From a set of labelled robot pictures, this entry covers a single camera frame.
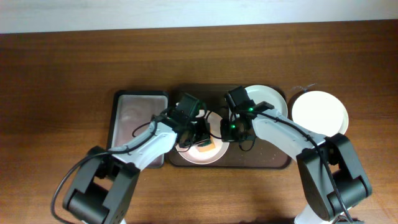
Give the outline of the green and orange sponge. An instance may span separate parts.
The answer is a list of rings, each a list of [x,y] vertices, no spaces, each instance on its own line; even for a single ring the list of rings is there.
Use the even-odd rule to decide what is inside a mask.
[[[197,146],[197,150],[199,152],[208,152],[208,151],[213,150],[215,147],[216,146],[215,146],[214,142],[211,139],[208,139],[205,142],[199,144]]]

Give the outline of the white plate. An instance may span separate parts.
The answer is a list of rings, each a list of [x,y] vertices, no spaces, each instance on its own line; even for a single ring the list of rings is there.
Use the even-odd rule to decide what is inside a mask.
[[[318,134],[332,137],[345,134],[349,116],[344,104],[324,91],[302,93],[291,107],[292,120],[300,126]]]
[[[211,134],[217,137],[221,136],[220,121],[221,121],[221,116],[214,112],[212,112],[208,117]],[[188,162],[198,165],[210,164],[220,159],[225,154],[225,152],[229,147],[228,142],[223,142],[222,140],[216,139],[212,136],[210,139],[214,142],[216,147],[208,152],[199,152],[197,150],[198,145],[193,145],[189,150],[185,148],[180,148],[177,145],[176,150]]]

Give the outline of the pale green plate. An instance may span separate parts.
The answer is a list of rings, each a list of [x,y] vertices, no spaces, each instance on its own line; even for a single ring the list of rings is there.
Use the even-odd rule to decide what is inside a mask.
[[[238,118],[251,119],[264,113],[265,110],[276,109],[276,116],[288,117],[285,98],[274,88],[265,85],[238,86],[225,95],[229,106],[229,114],[225,120],[233,122]]]

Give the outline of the white plate front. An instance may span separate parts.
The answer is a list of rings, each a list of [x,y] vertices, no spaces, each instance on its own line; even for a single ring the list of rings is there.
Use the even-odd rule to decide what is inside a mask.
[[[318,134],[332,137],[345,134],[349,116],[344,104],[324,91],[302,93],[291,107],[292,120],[300,126]]]

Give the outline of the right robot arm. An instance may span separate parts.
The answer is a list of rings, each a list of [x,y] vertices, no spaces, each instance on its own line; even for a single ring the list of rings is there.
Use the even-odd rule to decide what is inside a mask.
[[[368,198],[373,189],[351,141],[298,125],[272,104],[255,103],[239,86],[224,96],[230,115],[220,123],[224,142],[265,140],[298,165],[307,205],[294,224],[359,223],[349,210]]]

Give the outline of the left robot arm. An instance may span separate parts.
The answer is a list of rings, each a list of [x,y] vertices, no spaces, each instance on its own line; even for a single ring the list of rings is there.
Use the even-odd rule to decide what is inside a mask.
[[[104,150],[94,147],[71,169],[76,174],[62,207],[83,223],[123,223],[140,173],[176,145],[201,142],[207,127],[206,104],[188,93],[176,106],[152,115],[149,125],[129,142]]]

